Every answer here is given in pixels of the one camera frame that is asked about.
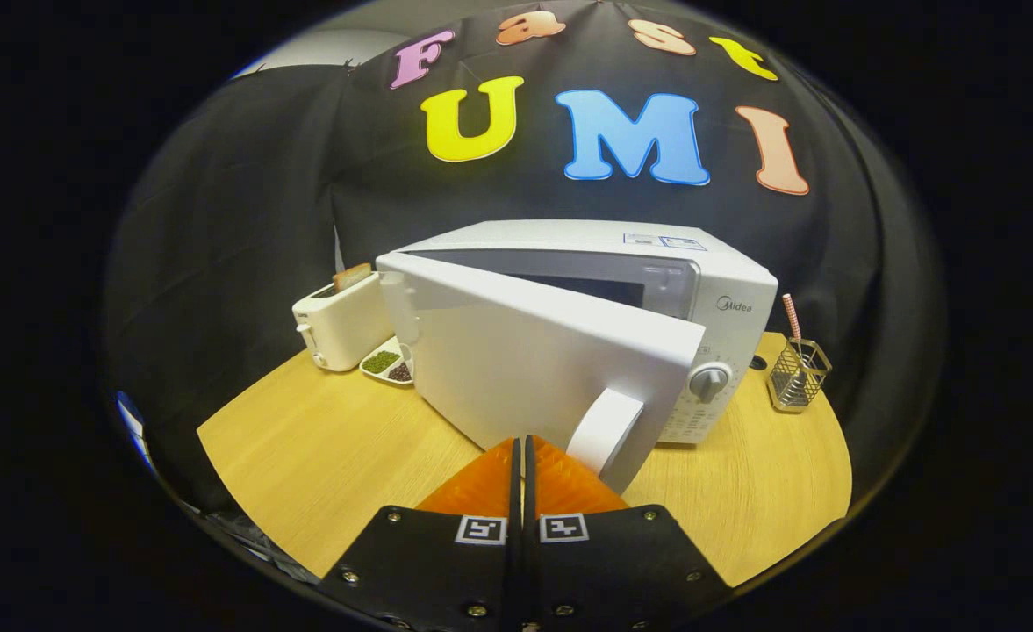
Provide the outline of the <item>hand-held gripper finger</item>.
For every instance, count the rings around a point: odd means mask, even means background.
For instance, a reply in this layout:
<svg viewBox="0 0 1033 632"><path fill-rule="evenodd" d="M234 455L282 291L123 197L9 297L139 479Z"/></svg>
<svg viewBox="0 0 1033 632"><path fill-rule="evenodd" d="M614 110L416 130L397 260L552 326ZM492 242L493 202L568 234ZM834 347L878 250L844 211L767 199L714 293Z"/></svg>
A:
<svg viewBox="0 0 1033 632"><path fill-rule="evenodd" d="M733 599L674 513L612 511L603 481L541 437L525 439L525 612L542 631L676 631ZM580 491L587 483L588 491Z"/></svg>
<svg viewBox="0 0 1033 632"><path fill-rule="evenodd" d="M521 444L507 439L416 506L380 507L319 595L393 631L516 631Z"/></svg>

